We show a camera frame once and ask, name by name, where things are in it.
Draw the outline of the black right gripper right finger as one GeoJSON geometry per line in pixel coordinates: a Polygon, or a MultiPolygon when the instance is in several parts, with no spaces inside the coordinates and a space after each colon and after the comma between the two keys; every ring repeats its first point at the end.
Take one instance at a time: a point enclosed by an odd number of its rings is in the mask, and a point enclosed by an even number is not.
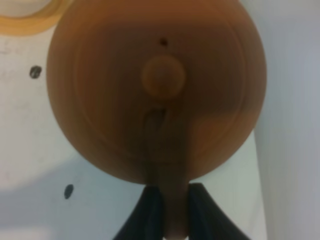
{"type": "Polygon", "coordinates": [[[244,234],[220,209],[201,183],[188,187],[190,240],[246,240],[244,234]]]}

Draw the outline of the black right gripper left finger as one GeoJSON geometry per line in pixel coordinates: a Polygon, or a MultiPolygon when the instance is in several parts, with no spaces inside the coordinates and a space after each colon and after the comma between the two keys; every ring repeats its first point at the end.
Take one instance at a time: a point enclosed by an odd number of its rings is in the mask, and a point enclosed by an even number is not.
{"type": "Polygon", "coordinates": [[[162,240],[165,232],[165,203],[157,186],[147,185],[115,240],[162,240]]]}

